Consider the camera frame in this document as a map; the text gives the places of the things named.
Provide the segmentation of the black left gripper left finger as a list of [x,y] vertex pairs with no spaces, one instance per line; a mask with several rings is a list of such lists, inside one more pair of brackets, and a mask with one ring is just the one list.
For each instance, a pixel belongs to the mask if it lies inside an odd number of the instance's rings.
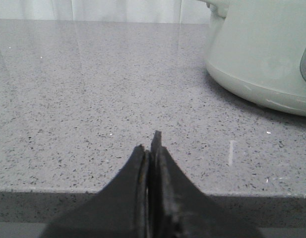
[[53,220],[43,238],[147,237],[149,153],[136,146],[113,180],[86,203]]

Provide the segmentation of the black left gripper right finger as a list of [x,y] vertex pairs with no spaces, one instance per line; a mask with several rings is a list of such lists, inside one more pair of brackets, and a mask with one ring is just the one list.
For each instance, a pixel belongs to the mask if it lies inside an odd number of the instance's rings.
[[202,193],[162,145],[160,131],[151,143],[148,222],[153,238],[261,238],[253,225],[232,215]]

